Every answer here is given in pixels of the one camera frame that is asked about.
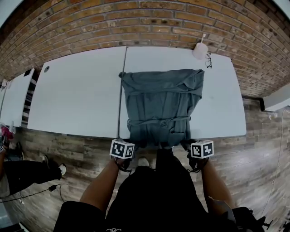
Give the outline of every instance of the sneaker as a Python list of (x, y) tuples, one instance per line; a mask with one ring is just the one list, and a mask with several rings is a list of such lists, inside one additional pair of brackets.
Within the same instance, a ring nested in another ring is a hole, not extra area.
[(24, 152), (20, 142), (16, 143), (15, 151), (17, 152), (18, 156), (20, 156), (21, 160), (24, 160)]
[(61, 164), (59, 167), (58, 167), (61, 172), (62, 172), (62, 176), (66, 173), (67, 171), (67, 167), (65, 166), (65, 164)]
[(48, 156), (47, 155), (44, 155), (42, 157), (42, 162), (45, 163), (47, 165), (47, 167), (49, 168), (49, 165), (48, 165)]
[(152, 161), (151, 161), (151, 163), (150, 163), (150, 167), (151, 167), (152, 169), (156, 169), (156, 161), (157, 161), (156, 158), (152, 159)]
[(138, 166), (150, 167), (148, 160), (145, 157), (138, 159)]

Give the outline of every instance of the wooden floor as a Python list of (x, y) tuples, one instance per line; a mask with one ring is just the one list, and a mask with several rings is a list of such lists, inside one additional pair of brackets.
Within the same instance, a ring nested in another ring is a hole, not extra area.
[[(253, 209), (257, 219), (267, 216), (266, 222), (274, 220), (269, 231), (280, 231), (290, 211), (290, 113), (284, 111), (281, 140), (282, 110), (278, 113), (261, 112), (259, 102), (253, 100), (244, 100), (244, 108), (246, 136), (214, 139), (215, 155), (212, 161), (238, 206)], [(52, 184), (62, 184), (64, 200), (78, 201), (88, 184), (110, 159), (111, 140), (27, 129), (18, 135), (24, 147), (25, 159), (41, 161), (42, 155), (46, 154), (67, 166), (67, 173), (60, 181), (34, 184), (21, 191), (23, 196), (47, 189)], [(183, 149), (174, 147), (174, 153), (189, 168)], [(153, 162), (155, 151), (143, 150), (138, 155), (146, 155)], [(131, 166), (135, 168), (136, 160)], [(201, 174), (191, 175), (198, 197), (205, 206)], [(127, 176), (127, 173), (120, 172), (113, 198)], [(30, 231), (53, 230), (62, 205), (59, 187), (53, 192), (47, 191), (23, 199), (23, 202), (24, 205), (15, 201), (9, 203), (8, 207), (13, 209)]]

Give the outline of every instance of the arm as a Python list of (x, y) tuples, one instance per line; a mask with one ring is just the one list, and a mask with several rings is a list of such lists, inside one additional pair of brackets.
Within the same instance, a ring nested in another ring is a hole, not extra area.
[(80, 202), (93, 205), (106, 213), (118, 173), (119, 168), (115, 160), (111, 159), (103, 171), (87, 187)]
[(226, 187), (222, 178), (216, 172), (210, 160), (208, 160), (202, 169), (202, 177), (203, 193), (206, 199), (209, 213), (222, 215), (225, 212), (223, 207), (215, 204), (209, 197), (213, 198), (214, 200), (226, 202), (231, 209), (236, 208), (230, 191)]

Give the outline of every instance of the gray garment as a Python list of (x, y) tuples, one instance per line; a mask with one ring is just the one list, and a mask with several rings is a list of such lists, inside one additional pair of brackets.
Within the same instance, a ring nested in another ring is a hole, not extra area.
[(190, 139), (190, 115), (202, 97), (203, 76), (201, 69), (121, 72), (130, 141), (165, 147)]
[(6, 172), (3, 168), (3, 176), (0, 180), (0, 198), (8, 197), (10, 195), (9, 183)]

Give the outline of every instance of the person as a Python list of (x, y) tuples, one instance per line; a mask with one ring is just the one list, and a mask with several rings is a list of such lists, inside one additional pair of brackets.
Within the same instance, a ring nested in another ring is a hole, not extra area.
[(14, 149), (8, 148), (5, 154), (4, 161), (19, 161), (19, 160), (24, 160), (24, 152), (21, 143), (17, 142)]
[(284, 227), (284, 230), (283, 230), (283, 232), (290, 232), (290, 223), (285, 223), (284, 225), (283, 225), (283, 227)]
[(9, 149), (9, 141), (5, 141), (0, 148), (0, 198), (13, 195), (26, 189), (33, 183), (42, 184), (51, 180), (61, 179), (66, 172), (65, 164), (57, 165), (46, 155), (42, 162), (20, 160), (6, 161), (8, 153), (23, 157), (21, 144), (15, 150)]
[(83, 193), (80, 202), (65, 202), (54, 232), (60, 231), (248, 231), (262, 232), (248, 208), (237, 208), (210, 160), (198, 162), (208, 213), (199, 201), (189, 172), (172, 149), (157, 150), (156, 169), (145, 158), (120, 185), (106, 211), (119, 166), (111, 159)]

